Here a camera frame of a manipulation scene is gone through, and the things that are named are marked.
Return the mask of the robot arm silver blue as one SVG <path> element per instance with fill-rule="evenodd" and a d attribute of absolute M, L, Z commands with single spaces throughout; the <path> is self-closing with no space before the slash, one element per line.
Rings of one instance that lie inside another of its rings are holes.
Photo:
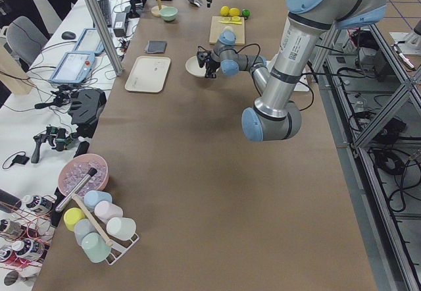
<path fill-rule="evenodd" d="M 379 22 L 386 0 L 286 0 L 287 25 L 280 50 L 267 68 L 260 55 L 241 55 L 235 48 L 236 35 L 224 29 L 213 50 L 198 51 L 197 61 L 207 78 L 220 69 L 226 76 L 247 71 L 260 97 L 241 116 L 244 135 L 251 141 L 286 140 L 301 127 L 299 108 L 290 99 L 303 69 L 321 34 L 332 26 L 342 30 Z"/>

